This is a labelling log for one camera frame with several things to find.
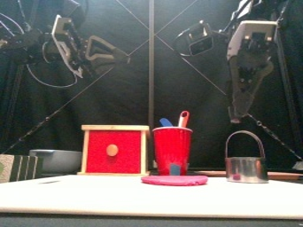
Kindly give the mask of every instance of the pink coaster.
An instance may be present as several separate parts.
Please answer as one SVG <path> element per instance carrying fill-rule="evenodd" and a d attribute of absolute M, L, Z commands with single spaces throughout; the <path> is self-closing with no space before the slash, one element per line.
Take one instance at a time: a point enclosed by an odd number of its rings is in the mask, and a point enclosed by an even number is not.
<path fill-rule="evenodd" d="M 170 185 L 170 186 L 196 186 L 206 184 L 208 176 L 143 176 L 142 181 L 146 184 Z"/>

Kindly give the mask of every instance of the plastic cup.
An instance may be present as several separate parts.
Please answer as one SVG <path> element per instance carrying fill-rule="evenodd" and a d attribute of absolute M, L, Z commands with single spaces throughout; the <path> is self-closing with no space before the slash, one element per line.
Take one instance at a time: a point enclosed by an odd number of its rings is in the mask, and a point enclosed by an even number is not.
<path fill-rule="evenodd" d="M 193 130 L 182 127 L 161 127 L 154 129 L 153 133 L 159 175 L 186 175 Z"/>

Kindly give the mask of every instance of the red wooden box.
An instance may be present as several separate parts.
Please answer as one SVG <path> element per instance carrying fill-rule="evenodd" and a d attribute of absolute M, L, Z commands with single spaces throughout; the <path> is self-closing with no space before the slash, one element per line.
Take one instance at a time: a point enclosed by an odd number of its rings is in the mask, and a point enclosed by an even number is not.
<path fill-rule="evenodd" d="M 149 126 L 83 125 L 82 175 L 146 175 Z"/>

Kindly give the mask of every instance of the blue spoon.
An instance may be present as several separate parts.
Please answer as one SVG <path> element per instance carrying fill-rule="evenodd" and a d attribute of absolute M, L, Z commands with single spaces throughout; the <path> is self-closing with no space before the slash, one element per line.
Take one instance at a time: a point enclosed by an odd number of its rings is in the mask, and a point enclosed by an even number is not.
<path fill-rule="evenodd" d="M 163 127 L 173 127 L 173 123 L 166 118 L 161 118 L 161 123 Z"/>

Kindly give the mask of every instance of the metal bucket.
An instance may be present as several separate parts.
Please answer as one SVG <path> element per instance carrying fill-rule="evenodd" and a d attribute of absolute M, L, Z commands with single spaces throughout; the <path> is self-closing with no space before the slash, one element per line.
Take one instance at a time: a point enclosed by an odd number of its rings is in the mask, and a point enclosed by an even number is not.
<path fill-rule="evenodd" d="M 250 135 L 260 145 L 261 157 L 232 157 L 229 158 L 228 146 L 232 137 L 236 134 L 245 133 Z M 250 131 L 237 131 L 226 141 L 225 147 L 225 164 L 226 164 L 226 178 L 230 182 L 238 183 L 268 183 L 268 164 L 265 148 L 260 137 Z"/>

